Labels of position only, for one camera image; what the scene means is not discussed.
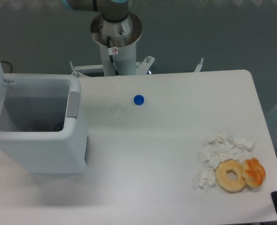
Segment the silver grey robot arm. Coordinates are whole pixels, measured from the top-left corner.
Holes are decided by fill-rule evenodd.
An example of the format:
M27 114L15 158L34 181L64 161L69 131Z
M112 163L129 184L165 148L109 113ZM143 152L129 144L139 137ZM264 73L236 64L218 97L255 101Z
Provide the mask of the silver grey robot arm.
M129 15L128 0L62 0L62 3L75 11L100 12L111 23L119 23Z

